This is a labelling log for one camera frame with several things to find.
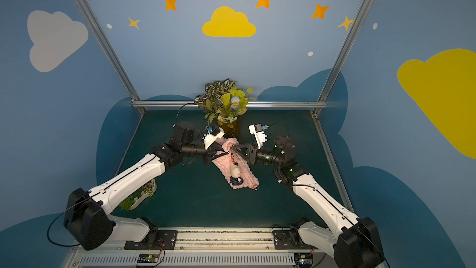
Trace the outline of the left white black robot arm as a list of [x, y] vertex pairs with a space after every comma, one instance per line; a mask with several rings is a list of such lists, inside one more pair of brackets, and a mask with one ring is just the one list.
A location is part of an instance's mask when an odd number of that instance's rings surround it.
[[216, 150], [214, 142], [224, 130], [215, 127], [203, 140], [195, 139], [195, 127], [189, 122], [175, 125], [170, 140], [155, 146], [136, 164], [103, 184], [85, 191], [79, 188], [68, 198], [64, 227], [83, 249], [91, 251], [104, 243], [126, 241], [143, 249], [154, 246], [156, 227], [147, 219], [112, 215], [116, 207], [140, 187], [181, 163], [186, 157], [202, 158], [209, 163]]

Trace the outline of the pink knitted bag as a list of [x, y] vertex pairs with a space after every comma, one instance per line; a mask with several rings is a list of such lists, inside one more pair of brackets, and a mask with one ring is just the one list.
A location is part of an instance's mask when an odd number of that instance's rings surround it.
[[254, 176], [246, 160], [232, 150], [239, 142], [235, 138], [219, 138], [215, 141], [223, 151], [216, 153], [217, 159], [212, 162], [218, 167], [228, 184], [233, 189], [258, 189], [259, 181]]

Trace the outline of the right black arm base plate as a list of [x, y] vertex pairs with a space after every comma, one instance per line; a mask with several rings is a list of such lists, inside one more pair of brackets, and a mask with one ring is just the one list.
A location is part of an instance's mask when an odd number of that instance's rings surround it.
[[314, 246], [305, 244], [297, 229], [273, 228], [271, 230], [275, 249], [311, 250]]

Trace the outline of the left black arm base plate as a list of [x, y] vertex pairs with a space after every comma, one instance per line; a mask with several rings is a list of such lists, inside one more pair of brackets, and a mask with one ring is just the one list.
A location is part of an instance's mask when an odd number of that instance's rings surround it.
[[153, 228], [141, 241], [127, 241], [125, 250], [173, 250], [176, 245], [177, 230]]

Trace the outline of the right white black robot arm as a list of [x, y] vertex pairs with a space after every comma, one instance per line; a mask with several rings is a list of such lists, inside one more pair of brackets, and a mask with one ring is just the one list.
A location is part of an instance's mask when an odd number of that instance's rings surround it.
[[301, 197], [324, 221], [325, 228], [303, 220], [296, 230], [303, 244], [331, 256], [340, 268], [381, 268], [386, 261], [378, 227], [372, 219], [359, 218], [328, 194], [296, 160], [295, 146], [288, 136], [279, 136], [274, 148], [260, 144], [234, 145], [231, 150], [250, 165], [262, 162], [275, 167], [273, 173]]

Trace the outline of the panda plush decoration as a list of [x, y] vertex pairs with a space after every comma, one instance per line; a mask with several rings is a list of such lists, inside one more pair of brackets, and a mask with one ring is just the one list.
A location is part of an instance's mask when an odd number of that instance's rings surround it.
[[240, 186], [243, 184], [243, 179], [241, 177], [241, 168], [237, 164], [236, 166], [230, 167], [230, 178], [229, 178], [229, 183], [232, 186]]

